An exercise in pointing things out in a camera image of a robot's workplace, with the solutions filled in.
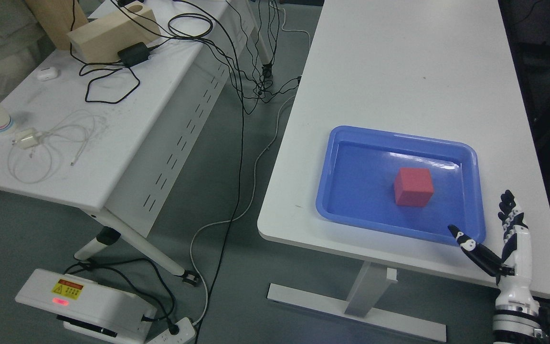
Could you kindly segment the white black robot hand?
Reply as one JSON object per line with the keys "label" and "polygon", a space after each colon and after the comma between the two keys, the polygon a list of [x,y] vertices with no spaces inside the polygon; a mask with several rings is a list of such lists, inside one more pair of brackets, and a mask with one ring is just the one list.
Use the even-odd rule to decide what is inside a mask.
{"label": "white black robot hand", "polygon": [[502,193],[500,199],[498,218],[503,229],[503,248],[499,256],[455,225],[447,228],[465,256],[489,276],[495,277],[500,290],[495,302],[498,311],[537,316],[539,303],[530,292],[532,239],[528,225],[524,223],[525,213],[510,190]]}

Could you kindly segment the silver white robot forearm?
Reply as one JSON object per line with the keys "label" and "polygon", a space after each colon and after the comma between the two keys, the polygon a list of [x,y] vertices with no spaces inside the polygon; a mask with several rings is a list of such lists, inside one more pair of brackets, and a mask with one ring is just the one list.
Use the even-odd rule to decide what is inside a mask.
{"label": "silver white robot forearm", "polygon": [[497,305],[493,316],[494,344],[550,344],[540,303]]}

